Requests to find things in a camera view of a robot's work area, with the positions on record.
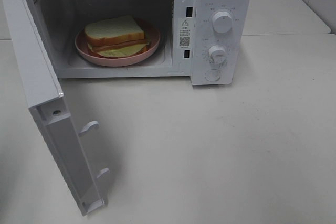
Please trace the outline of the pink round plate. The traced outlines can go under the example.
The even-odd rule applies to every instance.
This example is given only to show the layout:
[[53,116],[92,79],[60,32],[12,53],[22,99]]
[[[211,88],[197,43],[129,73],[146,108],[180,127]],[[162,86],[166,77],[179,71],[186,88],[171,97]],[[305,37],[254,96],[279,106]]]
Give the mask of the pink round plate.
[[75,40],[78,53],[89,62],[105,67],[125,67],[148,59],[159,47],[161,40],[160,32],[153,25],[144,20],[136,19],[135,21],[144,29],[145,40],[148,42],[147,44],[138,44],[142,48],[136,53],[132,55],[128,54],[135,50],[136,45],[95,52],[92,50],[90,44],[87,43],[83,31],[76,36]]

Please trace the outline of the white warning sticker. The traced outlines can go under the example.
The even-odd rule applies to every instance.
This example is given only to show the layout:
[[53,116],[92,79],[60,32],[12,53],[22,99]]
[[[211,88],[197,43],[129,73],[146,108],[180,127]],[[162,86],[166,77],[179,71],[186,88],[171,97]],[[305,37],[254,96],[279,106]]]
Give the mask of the white warning sticker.
[[193,34],[193,19],[190,17],[179,18],[178,20],[178,40],[180,48],[189,48]]

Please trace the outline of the glass microwave turntable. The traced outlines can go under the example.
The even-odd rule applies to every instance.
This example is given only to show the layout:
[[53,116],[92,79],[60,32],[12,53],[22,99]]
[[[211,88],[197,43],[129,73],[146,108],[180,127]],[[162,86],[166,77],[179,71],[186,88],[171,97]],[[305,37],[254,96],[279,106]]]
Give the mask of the glass microwave turntable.
[[157,57],[158,55],[161,54],[161,51],[164,49],[166,43],[166,35],[165,34],[160,34],[160,42],[158,44],[158,47],[153,54],[154,57]]

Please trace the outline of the upper white power knob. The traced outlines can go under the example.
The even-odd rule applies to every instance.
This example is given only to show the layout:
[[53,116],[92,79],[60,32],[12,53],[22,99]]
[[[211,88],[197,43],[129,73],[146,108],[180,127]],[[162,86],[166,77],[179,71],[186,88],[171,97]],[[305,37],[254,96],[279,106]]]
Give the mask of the upper white power knob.
[[233,25],[233,15],[227,9],[216,11],[211,17],[211,23],[215,32],[227,33]]

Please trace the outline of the lower white timer knob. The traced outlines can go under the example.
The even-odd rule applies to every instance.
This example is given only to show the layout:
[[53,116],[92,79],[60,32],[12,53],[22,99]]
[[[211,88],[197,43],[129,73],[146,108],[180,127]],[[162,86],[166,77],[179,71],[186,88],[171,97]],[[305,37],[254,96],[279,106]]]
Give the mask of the lower white timer knob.
[[226,48],[221,45],[211,46],[208,50],[209,61],[211,64],[220,65],[227,59]]

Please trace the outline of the white microwave oven body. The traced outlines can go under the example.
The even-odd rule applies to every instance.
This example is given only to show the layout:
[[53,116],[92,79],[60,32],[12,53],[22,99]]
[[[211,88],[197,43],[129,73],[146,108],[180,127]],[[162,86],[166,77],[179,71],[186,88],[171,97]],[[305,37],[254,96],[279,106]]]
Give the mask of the white microwave oven body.
[[[52,43],[49,57],[59,78],[129,78],[188,76],[193,85],[230,84],[233,79],[239,43],[249,0],[34,0]],[[214,31],[211,17],[222,9],[233,15],[232,28],[224,34]],[[146,20],[166,35],[161,54],[134,65],[105,67],[90,63],[76,51],[75,36],[86,24],[102,19],[132,15]],[[178,19],[193,19],[189,48],[180,48]],[[211,64],[211,46],[226,48],[227,59]],[[210,82],[207,70],[217,69],[221,78]]]

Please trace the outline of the sandwich with ham and cheese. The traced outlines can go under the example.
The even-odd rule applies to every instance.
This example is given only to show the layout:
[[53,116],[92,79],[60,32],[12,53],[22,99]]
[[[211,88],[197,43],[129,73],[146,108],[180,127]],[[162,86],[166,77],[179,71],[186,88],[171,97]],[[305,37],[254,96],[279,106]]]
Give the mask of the sandwich with ham and cheese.
[[130,15],[87,24],[84,34],[89,53],[103,58],[133,56],[145,52],[151,43]]

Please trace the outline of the round door release button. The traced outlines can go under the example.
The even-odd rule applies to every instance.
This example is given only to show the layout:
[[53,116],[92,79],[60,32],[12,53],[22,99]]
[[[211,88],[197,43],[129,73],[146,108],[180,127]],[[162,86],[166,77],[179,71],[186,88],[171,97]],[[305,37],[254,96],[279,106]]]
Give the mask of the round door release button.
[[221,72],[217,69],[207,70],[205,73],[205,79],[210,82],[215,82],[220,79]]

